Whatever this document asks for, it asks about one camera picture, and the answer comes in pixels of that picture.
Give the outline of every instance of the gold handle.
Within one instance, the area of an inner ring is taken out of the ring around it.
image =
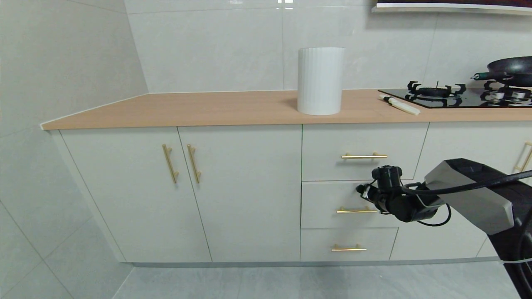
[[[532,147],[532,142],[525,142],[525,145]],[[530,163],[530,160],[532,160],[532,148],[530,149],[530,152],[528,152],[528,155],[525,159],[525,162],[523,163],[523,166],[522,167],[515,166],[514,169],[517,169],[519,171],[525,170],[528,166],[528,163]]]
[[[338,252],[338,251],[367,251],[366,248],[360,248],[360,245],[357,244],[354,248],[340,248],[338,247],[338,244],[335,244],[333,248],[331,248],[331,251]]]
[[[194,176],[196,177],[196,183],[200,183],[200,176],[201,171],[197,171],[196,169],[196,160],[194,160],[194,153],[196,152],[196,148],[192,147],[192,145],[187,144],[188,147],[188,154],[190,155],[190,162],[192,163],[192,170],[194,171]]]
[[[342,156],[342,159],[386,159],[388,155],[381,155],[377,152],[373,152],[373,155],[369,156],[352,156],[349,153],[346,153],[345,156]]]
[[[379,210],[371,210],[369,206],[366,206],[365,210],[346,210],[343,206],[336,211],[337,214],[350,214],[350,213],[378,213]]]
[[[168,169],[170,169],[170,176],[172,177],[172,181],[174,184],[177,184],[177,176],[179,175],[179,171],[174,171],[172,166],[172,161],[170,161],[170,152],[172,151],[171,147],[166,147],[166,144],[163,144],[163,151],[164,156],[167,159]]]

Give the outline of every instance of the white cylindrical container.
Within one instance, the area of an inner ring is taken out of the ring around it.
[[[299,50],[297,110],[311,115],[340,112],[344,48]]]

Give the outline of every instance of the gas stove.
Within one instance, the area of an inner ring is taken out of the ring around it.
[[[529,89],[504,86],[492,88],[495,81],[488,81],[484,88],[467,88],[456,84],[453,88],[419,87],[410,81],[407,89],[381,89],[382,93],[423,106],[425,108],[532,108],[532,92]]]

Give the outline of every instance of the kitchen counter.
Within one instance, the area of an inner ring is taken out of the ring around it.
[[[244,124],[532,121],[532,109],[427,109],[407,114],[376,89],[344,90],[338,114],[297,111],[297,91],[146,94],[43,123],[44,130]]]

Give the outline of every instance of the frying pan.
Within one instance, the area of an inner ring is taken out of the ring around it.
[[[496,80],[505,85],[532,86],[532,56],[506,58],[488,64],[487,73],[476,73],[472,79]]]

